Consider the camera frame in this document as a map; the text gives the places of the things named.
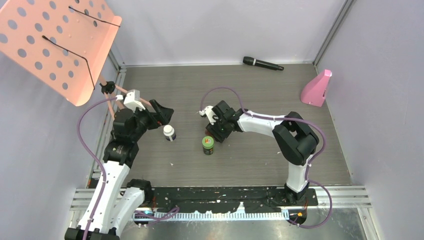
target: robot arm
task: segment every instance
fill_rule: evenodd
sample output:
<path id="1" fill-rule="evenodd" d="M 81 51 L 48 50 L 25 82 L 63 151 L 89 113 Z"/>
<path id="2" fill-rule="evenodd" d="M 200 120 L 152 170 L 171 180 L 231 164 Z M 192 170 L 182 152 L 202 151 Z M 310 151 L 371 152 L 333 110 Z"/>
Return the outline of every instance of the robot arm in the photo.
<path id="1" fill-rule="evenodd" d="M 124 99 L 127 108 L 116 112 L 111 132 L 112 140 L 104 150 L 105 172 L 100 176 L 100 179 L 103 179 L 103 174 L 106 174 L 106 182 L 103 184 L 99 181 L 78 227 L 68 228 L 65 240 L 82 240 L 89 220 L 91 223 L 87 239 L 119 240 L 134 210 L 152 200 L 153 191 L 150 182 L 132 179 L 126 185 L 122 199 L 115 202 L 139 151 L 137 141 L 147 130 L 167 125 L 174 113 L 173 109 L 161 106 L 154 99 L 149 102 L 155 112 L 150 112 L 139 102 L 139 95 L 138 90 L 128 91 Z M 98 202 L 97 209 L 91 217 L 96 202 Z"/>
<path id="2" fill-rule="evenodd" d="M 209 120 L 206 130 L 222 143 L 232 132 L 254 132 L 275 138 L 282 155 L 288 160 L 288 179 L 285 184 L 287 200 L 299 200 L 309 186 L 306 181 L 308 161 L 319 143 L 318 136 L 305 123 L 278 120 L 302 117 L 296 112 L 271 116 L 245 109 L 235 111 L 225 101 L 207 106 L 200 115 Z"/>

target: orange perforated panel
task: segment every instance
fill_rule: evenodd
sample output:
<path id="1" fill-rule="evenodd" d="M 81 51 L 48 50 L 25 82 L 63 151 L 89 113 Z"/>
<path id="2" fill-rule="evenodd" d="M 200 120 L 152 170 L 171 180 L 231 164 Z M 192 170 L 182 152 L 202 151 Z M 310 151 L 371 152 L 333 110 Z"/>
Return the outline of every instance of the orange perforated panel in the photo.
<path id="1" fill-rule="evenodd" d="M 37 76 L 76 106 L 85 104 L 102 70 L 117 26 L 104 0 L 9 0 L 0 9 L 0 51 Z"/>

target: jar lid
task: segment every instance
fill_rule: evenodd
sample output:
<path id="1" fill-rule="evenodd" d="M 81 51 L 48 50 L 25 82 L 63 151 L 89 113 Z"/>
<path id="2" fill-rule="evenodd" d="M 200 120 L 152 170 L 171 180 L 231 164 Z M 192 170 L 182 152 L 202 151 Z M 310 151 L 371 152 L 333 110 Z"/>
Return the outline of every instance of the jar lid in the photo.
<path id="1" fill-rule="evenodd" d="M 174 129 L 173 129 L 173 127 L 171 126 L 171 125 L 165 125 L 164 127 L 163 127 L 163 132 L 164 133 L 166 133 L 166 134 L 170 134 L 170 133 L 172 133 L 172 131 L 173 131 Z"/>
<path id="2" fill-rule="evenodd" d="M 214 147 L 214 138 L 211 136 L 205 136 L 201 143 L 205 149 L 211 149 Z"/>

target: white pill bottle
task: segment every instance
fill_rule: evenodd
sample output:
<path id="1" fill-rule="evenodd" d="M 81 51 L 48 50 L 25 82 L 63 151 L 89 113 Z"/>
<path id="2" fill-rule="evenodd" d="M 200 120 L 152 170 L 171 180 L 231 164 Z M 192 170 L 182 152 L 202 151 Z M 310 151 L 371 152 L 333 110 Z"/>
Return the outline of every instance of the white pill bottle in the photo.
<path id="1" fill-rule="evenodd" d="M 177 135 L 175 134 L 175 130 L 171 125 L 165 125 L 163 127 L 163 135 L 165 135 L 166 140 L 173 142 Z"/>

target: white wall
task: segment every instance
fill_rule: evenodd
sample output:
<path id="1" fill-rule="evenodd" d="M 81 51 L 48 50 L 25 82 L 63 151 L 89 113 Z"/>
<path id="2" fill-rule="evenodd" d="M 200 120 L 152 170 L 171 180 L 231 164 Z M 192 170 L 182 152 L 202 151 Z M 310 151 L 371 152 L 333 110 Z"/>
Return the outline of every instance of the white wall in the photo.
<path id="1" fill-rule="evenodd" d="M 112 81 L 115 72 L 108 60 L 102 74 Z M 93 164 L 78 140 L 77 121 L 104 96 L 97 87 L 76 107 L 1 52 L 0 89 L 0 238 L 64 239 L 75 189 L 85 187 Z M 106 112 L 106 104 L 94 108 L 81 126 L 91 149 Z"/>
<path id="2" fill-rule="evenodd" d="M 127 65 L 312 62 L 344 0 L 106 0 Z"/>
<path id="3" fill-rule="evenodd" d="M 356 1 L 320 71 L 353 180 L 385 239 L 424 235 L 424 1 Z"/>

